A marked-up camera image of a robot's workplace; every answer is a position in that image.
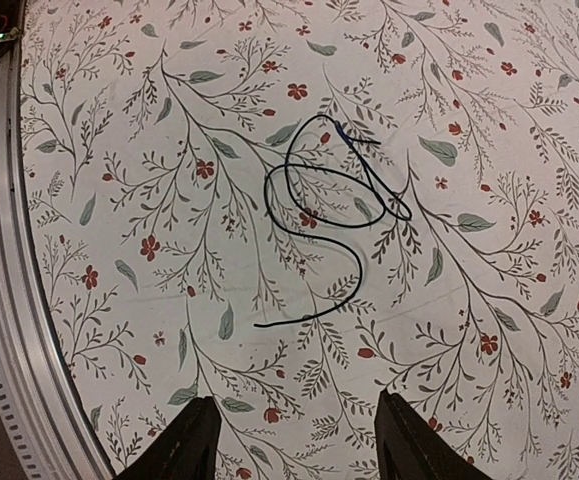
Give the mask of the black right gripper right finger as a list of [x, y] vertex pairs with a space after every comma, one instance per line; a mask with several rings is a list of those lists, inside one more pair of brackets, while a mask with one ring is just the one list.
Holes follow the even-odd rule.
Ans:
[[381, 480], [490, 480], [397, 393], [380, 392], [374, 429]]

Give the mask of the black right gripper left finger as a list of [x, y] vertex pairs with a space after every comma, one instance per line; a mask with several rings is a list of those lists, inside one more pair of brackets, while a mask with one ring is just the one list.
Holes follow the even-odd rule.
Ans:
[[212, 480], [221, 416], [212, 397], [191, 400], [119, 480]]

